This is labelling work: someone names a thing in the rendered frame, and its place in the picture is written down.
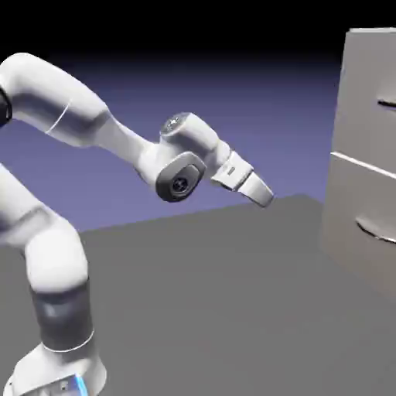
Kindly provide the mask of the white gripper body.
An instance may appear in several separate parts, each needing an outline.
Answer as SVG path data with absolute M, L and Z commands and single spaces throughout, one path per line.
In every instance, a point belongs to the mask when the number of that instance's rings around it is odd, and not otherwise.
M 255 172 L 242 183 L 238 192 L 260 207 L 267 207 L 274 198 L 274 193 Z

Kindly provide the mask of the grey cabinet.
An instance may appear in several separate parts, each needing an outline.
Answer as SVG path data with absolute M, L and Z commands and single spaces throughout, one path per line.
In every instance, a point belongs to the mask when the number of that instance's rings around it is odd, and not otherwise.
M 396 302 L 396 27 L 346 33 L 321 245 Z

